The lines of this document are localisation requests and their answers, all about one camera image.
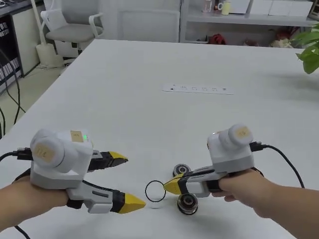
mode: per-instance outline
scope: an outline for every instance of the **green leaf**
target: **green leaf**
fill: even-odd
[[[318,55],[319,53],[319,43],[316,43],[314,45],[311,45],[309,47],[307,47],[301,54],[296,54],[297,57],[302,60],[305,61],[307,60],[307,58],[311,55]]]
[[[293,40],[294,41],[297,41],[297,40],[300,40],[300,39],[303,39],[305,36],[307,36],[309,34],[309,32],[302,32],[302,33],[299,33],[297,34]]]
[[[306,60],[303,62],[304,71],[307,74],[311,74],[316,69],[319,68],[319,55],[312,54],[307,57]]]
[[[319,31],[303,32],[295,37],[300,45],[307,45],[312,42],[319,41]]]

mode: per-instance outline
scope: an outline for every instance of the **cup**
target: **cup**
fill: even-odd
[[[229,1],[220,2],[217,5],[217,9],[221,10],[222,15],[228,15],[230,12],[230,2]]]

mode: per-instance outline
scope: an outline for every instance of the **box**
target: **box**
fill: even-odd
[[[274,0],[270,8],[269,15],[288,16],[292,4],[293,1],[291,0]]]
[[[307,17],[312,6],[313,6],[312,1],[295,0],[293,1],[293,4],[291,6],[289,16]]]
[[[268,15],[272,0],[252,0],[250,14]]]

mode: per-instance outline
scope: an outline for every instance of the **potted plant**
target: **potted plant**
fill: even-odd
[[[304,71],[311,74],[319,68],[319,23],[310,32],[298,34],[294,41],[299,45],[310,44],[301,54],[297,53],[297,56],[303,62]]]

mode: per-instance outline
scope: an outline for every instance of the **yellow label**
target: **yellow label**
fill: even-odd
[[[73,142],[83,143],[83,136],[81,131],[71,131],[71,139]]]
[[[239,138],[244,138],[250,135],[250,131],[247,127],[241,127],[236,130],[236,136]]]
[[[35,146],[34,154],[47,163],[51,162],[54,157],[54,151],[42,143]]]

